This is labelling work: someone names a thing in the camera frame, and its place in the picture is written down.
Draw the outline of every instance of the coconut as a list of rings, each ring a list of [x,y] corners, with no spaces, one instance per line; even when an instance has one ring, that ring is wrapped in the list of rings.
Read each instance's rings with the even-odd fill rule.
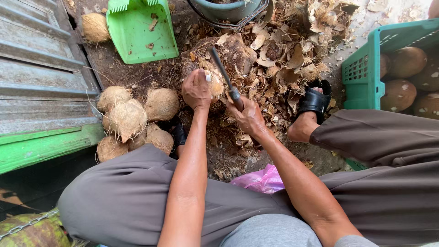
[[[145,109],[135,99],[116,104],[110,112],[110,119],[112,129],[120,135],[122,143],[143,131],[148,121]]]
[[[19,214],[0,222],[0,235],[7,233],[14,227],[20,225],[26,225],[31,220],[34,220],[41,214]],[[53,215],[48,218],[44,218],[39,222],[24,227],[22,230],[4,236],[0,241],[2,247],[33,247],[33,246],[57,246],[57,247],[70,247],[70,241],[63,229],[59,220],[59,215]]]
[[[161,130],[155,123],[146,129],[146,143],[152,143],[156,148],[169,155],[174,146],[174,138],[168,132]]]
[[[120,86],[111,86],[102,92],[101,97],[97,102],[97,109],[109,112],[116,103],[123,103],[129,99],[131,99],[129,89]]]
[[[439,92],[418,99],[413,110],[416,116],[439,120]]]
[[[139,147],[143,146],[143,144],[146,143],[146,133],[145,131],[142,131],[141,133],[139,133],[137,136],[135,136],[134,138],[128,140],[128,150],[131,152],[135,149],[138,149]]]
[[[422,71],[427,64],[427,55],[416,47],[406,47],[390,55],[392,67],[388,74],[394,78],[408,78]]]
[[[168,88],[148,90],[148,100],[145,110],[150,121],[164,121],[172,119],[179,109],[177,93]]]
[[[114,135],[104,137],[97,145],[97,155],[101,162],[128,153],[128,144],[121,143]]]
[[[381,97],[381,110],[399,112],[413,104],[416,88],[407,80],[392,80],[385,84],[385,94]]]
[[[383,78],[387,72],[392,67],[392,61],[390,58],[386,55],[381,53],[380,54],[380,79]]]
[[[107,112],[102,118],[102,125],[104,126],[104,130],[107,134],[111,134],[114,130],[112,128],[113,122],[110,119],[110,113]]]
[[[103,42],[110,40],[105,16],[98,13],[83,15],[83,32],[86,40]]]
[[[212,95],[212,101],[210,102],[212,105],[220,99],[220,96],[224,92],[223,77],[216,69],[212,71],[205,70],[204,73],[206,74],[207,85],[209,86],[209,91]]]
[[[420,73],[409,79],[417,89],[423,91],[439,90],[439,51],[436,50],[437,48],[427,51],[427,65]]]

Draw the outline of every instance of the man's left hand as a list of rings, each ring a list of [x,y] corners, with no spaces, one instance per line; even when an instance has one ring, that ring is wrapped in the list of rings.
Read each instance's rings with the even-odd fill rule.
[[[201,109],[209,109],[212,95],[207,85],[204,69],[196,69],[184,79],[181,85],[181,93],[184,102],[186,102],[194,112]]]

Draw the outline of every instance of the teal plastic crate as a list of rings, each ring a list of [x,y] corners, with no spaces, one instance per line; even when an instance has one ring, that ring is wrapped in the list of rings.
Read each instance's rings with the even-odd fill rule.
[[[439,49],[439,18],[384,25],[370,32],[367,43],[342,63],[342,81],[346,88],[344,108],[381,109],[380,101],[384,95],[384,83],[380,81],[381,52],[434,46]],[[366,169],[359,162],[346,162],[356,171]]]

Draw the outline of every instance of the knife handle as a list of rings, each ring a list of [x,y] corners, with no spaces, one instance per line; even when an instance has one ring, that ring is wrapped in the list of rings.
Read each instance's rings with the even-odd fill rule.
[[[240,97],[237,99],[234,99],[233,104],[235,105],[236,109],[238,109],[238,111],[242,112],[244,110],[244,103],[242,102],[242,99]],[[259,151],[264,150],[262,145],[259,144],[259,142],[257,140],[255,140],[252,136],[250,136],[250,138],[252,139],[254,149],[257,149]]]

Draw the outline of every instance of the dustpan teeth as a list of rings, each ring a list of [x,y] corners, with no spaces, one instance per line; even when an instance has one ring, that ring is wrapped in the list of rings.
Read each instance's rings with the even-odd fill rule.
[[[117,6],[114,8],[111,8],[111,13],[116,13],[116,12],[121,12],[121,11],[126,11],[128,9],[128,5],[121,5],[121,6]]]
[[[148,5],[149,6],[152,6],[152,5],[155,5],[155,4],[158,4],[158,0],[148,0]]]

